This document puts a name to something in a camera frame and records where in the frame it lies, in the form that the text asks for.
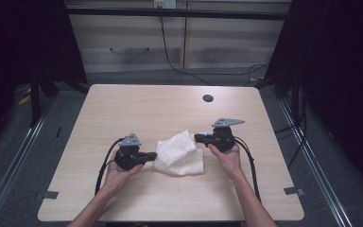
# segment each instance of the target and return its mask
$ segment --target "gray floor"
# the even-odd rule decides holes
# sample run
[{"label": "gray floor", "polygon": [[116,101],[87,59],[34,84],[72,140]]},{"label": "gray floor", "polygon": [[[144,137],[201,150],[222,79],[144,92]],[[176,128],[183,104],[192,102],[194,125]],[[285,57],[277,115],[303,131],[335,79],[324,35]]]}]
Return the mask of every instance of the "gray floor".
[{"label": "gray floor", "polygon": [[[263,76],[264,70],[258,71],[252,78],[247,75],[204,75],[200,77],[214,85],[222,86],[241,86],[250,80],[250,86]],[[194,69],[188,72],[240,73],[247,72],[247,68]],[[205,85],[194,77],[181,75],[170,69],[95,72],[88,74],[88,80],[90,84]],[[36,193],[44,192],[48,188],[85,98],[85,95],[73,91],[67,85],[59,84],[59,86],[60,94],[54,100],[42,130],[0,210],[0,226],[64,226],[66,224],[38,221],[37,214],[41,201],[34,199]],[[276,98],[273,93],[273,87],[261,89],[260,94],[273,129],[277,131],[285,128],[288,124],[279,104],[280,99]],[[19,100],[22,95],[17,94],[16,100]],[[43,103],[47,103],[46,98],[43,98]],[[6,173],[10,161],[20,147],[22,138],[27,134],[30,117],[29,102],[24,106],[17,106],[13,103],[3,122],[0,134],[0,179]],[[318,161],[345,206],[353,226],[363,226],[363,177],[348,161],[341,146],[330,139],[329,131],[310,106],[307,108],[307,118],[306,137],[316,153]],[[57,137],[59,128],[61,128],[60,135]],[[277,133],[276,137],[282,138],[290,133],[291,131]],[[279,145],[288,163],[297,149],[298,143],[293,136],[289,136],[279,140]],[[301,221],[278,222],[279,226],[338,226],[313,173],[301,154],[289,170],[295,186],[302,188],[305,193],[300,197],[305,217]]]}]

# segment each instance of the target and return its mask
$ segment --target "electrical outlet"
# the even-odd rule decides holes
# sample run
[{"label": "electrical outlet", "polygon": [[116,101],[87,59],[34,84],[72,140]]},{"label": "electrical outlet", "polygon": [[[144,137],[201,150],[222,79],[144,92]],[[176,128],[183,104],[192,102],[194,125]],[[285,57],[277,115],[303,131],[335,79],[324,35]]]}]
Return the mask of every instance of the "electrical outlet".
[{"label": "electrical outlet", "polygon": [[164,7],[166,9],[175,9],[176,8],[176,0],[165,0]]},{"label": "electrical outlet", "polygon": [[155,9],[164,9],[164,0],[154,0]]}]

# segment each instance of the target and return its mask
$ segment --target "wooden table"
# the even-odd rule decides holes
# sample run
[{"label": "wooden table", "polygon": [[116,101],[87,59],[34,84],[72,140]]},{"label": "wooden table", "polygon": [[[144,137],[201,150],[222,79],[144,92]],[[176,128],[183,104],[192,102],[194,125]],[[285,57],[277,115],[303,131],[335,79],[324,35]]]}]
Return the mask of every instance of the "wooden table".
[{"label": "wooden table", "polygon": [[[214,101],[202,97],[211,95]],[[94,85],[87,95],[73,132],[38,214],[42,221],[72,220],[94,196],[105,155],[118,138],[134,132],[140,151],[155,151],[159,140],[184,130],[211,131],[220,117],[244,119],[232,126],[255,159],[262,202],[276,220],[299,220],[303,210],[284,158],[255,88],[157,85]],[[216,157],[202,144],[204,174],[172,177],[147,163],[110,201],[104,221],[230,221],[243,220],[233,184]],[[250,163],[241,160],[252,185]]]}]

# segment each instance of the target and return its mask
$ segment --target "white cloth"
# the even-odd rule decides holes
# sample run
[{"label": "white cloth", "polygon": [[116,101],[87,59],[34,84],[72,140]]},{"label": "white cloth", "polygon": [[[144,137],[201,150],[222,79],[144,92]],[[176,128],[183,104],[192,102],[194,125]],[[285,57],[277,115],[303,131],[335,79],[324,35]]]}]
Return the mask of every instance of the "white cloth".
[{"label": "white cloth", "polygon": [[156,152],[154,167],[162,172],[184,176],[204,171],[202,149],[196,147],[189,131],[158,141]]}]

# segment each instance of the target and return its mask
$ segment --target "black tape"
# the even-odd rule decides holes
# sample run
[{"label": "black tape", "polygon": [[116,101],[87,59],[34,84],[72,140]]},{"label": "black tape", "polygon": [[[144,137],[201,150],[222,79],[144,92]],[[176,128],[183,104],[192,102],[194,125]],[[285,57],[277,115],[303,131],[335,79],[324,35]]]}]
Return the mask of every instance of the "black tape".
[{"label": "black tape", "polygon": [[296,189],[295,187],[287,187],[284,188],[284,191],[286,195],[297,194],[299,197],[304,195],[304,192],[301,188]]},{"label": "black tape", "polygon": [[45,191],[43,193],[39,192],[35,195],[34,200],[43,201],[43,199],[55,200],[59,192]]}]

